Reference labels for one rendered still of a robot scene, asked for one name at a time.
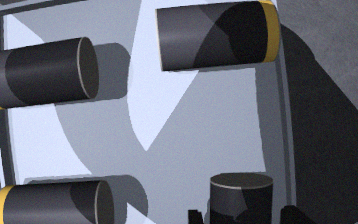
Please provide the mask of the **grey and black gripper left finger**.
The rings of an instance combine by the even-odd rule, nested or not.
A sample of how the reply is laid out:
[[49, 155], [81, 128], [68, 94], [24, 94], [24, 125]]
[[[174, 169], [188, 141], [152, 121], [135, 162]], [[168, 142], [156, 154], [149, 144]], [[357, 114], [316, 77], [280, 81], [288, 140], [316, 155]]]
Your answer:
[[204, 224], [202, 212], [198, 212], [198, 209], [188, 210], [188, 224]]

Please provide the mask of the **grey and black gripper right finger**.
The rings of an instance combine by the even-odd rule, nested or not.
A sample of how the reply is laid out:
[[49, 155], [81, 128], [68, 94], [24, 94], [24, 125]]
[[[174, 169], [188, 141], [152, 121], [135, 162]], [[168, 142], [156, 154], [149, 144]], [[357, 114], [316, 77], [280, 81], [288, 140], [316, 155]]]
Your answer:
[[295, 205], [284, 206], [281, 209], [280, 224], [316, 224]]

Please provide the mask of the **black cylinder with yellow band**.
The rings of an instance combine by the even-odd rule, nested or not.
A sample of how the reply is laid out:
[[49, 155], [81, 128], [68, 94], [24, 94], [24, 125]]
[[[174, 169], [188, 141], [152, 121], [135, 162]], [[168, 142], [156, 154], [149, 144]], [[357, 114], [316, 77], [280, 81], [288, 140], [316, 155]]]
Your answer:
[[256, 173], [210, 178], [210, 224], [271, 224], [273, 179]]
[[98, 88], [88, 37], [0, 51], [0, 110], [94, 99]]
[[0, 224], [114, 224], [106, 180], [6, 185]]
[[274, 62], [281, 24], [271, 0], [155, 9], [162, 72]]

